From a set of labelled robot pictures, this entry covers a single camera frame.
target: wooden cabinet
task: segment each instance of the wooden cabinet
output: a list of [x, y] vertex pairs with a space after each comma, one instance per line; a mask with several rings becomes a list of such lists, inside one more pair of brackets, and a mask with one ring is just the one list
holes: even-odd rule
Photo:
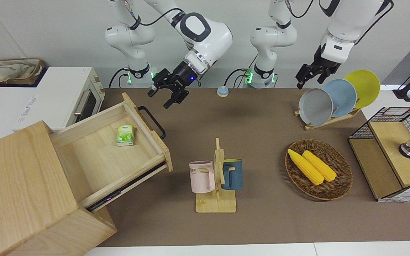
[[[172, 170], [168, 148], [124, 99], [58, 133], [39, 122], [0, 139], [0, 255], [83, 255], [116, 232], [106, 204]], [[135, 126], [134, 146], [116, 146], [123, 124]]]
[[349, 142], [374, 198], [410, 201], [410, 159], [398, 150], [410, 139], [409, 130], [402, 122], [368, 125], [374, 138], [350, 138]]

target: oven door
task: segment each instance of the oven door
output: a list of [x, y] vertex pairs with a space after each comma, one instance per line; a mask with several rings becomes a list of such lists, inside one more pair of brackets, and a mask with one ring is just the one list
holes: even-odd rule
[[102, 104], [102, 100], [91, 81], [88, 79], [86, 82], [88, 86], [86, 86], [86, 89], [82, 92], [80, 101], [74, 111], [74, 115], [76, 116], [75, 123], [96, 114]]

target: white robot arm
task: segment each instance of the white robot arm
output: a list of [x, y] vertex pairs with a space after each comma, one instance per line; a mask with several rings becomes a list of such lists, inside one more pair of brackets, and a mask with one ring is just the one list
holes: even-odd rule
[[147, 61], [144, 50], [136, 48], [153, 42], [154, 29], [151, 26], [135, 26], [128, 8], [136, 12], [133, 0], [107, 0], [112, 7], [115, 19], [121, 25], [113, 26], [105, 31], [105, 39], [109, 45], [124, 54], [130, 83], [135, 88], [149, 88], [153, 85], [153, 76], [157, 69]]
[[154, 86], [148, 92], [153, 97], [159, 89], [169, 89], [171, 97], [165, 108], [181, 103], [189, 94], [185, 89], [202, 77], [220, 59], [232, 44], [232, 34], [226, 24], [211, 21], [199, 13], [178, 10], [174, 0], [145, 0], [163, 14], [172, 27], [183, 37], [189, 52], [173, 72], [163, 69], [153, 78]]
[[361, 34], [365, 28], [389, 3], [393, 7], [391, 0], [331, 0], [327, 8], [321, 6], [325, 15], [331, 17], [330, 24], [314, 54], [313, 63], [303, 64], [295, 76], [298, 80], [297, 87], [301, 89], [306, 81], [316, 75], [320, 75], [317, 81], [322, 84], [325, 78], [335, 74], [347, 60], [351, 48], [358, 43], [357, 40], [363, 37]]
[[254, 88], [266, 88], [274, 81], [273, 70], [277, 54], [274, 47], [287, 47], [295, 43], [297, 32], [291, 24], [291, 13], [284, 0], [270, 0], [268, 14], [276, 26], [258, 27], [251, 33], [251, 44], [257, 49], [257, 58], [249, 71], [246, 83]]

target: corn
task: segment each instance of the corn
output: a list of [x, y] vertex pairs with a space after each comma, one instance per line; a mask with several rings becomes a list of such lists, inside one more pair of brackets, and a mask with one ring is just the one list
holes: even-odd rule
[[316, 170], [316, 168], [312, 164], [306, 161], [303, 156], [291, 149], [288, 149], [288, 153], [294, 164], [309, 180], [311, 180], [314, 185], [319, 185], [324, 182], [324, 177]]
[[332, 181], [336, 178], [336, 173], [332, 170], [326, 163], [324, 163], [319, 157], [315, 156], [313, 153], [306, 150], [303, 152], [302, 156], [311, 163], [321, 175], [327, 181]]

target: plate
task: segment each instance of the plate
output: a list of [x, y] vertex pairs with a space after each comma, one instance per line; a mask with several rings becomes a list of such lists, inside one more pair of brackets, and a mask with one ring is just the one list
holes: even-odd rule
[[334, 147], [315, 139], [302, 139], [294, 142], [289, 149], [303, 154], [305, 150], [311, 151], [330, 168], [336, 172], [335, 180], [314, 185], [300, 169], [293, 163], [286, 152], [286, 170], [294, 185], [308, 196], [323, 201], [330, 201], [345, 196], [352, 187], [352, 171], [346, 159]]
[[299, 114], [303, 122], [311, 126], [321, 126], [332, 116], [332, 98], [322, 89], [309, 89], [298, 103]]
[[333, 107], [338, 108], [332, 117], [339, 118], [352, 111], [357, 101], [357, 92], [351, 83], [344, 79], [331, 80], [322, 88], [333, 101]]
[[366, 107], [373, 103], [380, 92], [379, 78], [368, 70], [356, 70], [345, 77], [357, 92], [358, 102], [355, 108]]

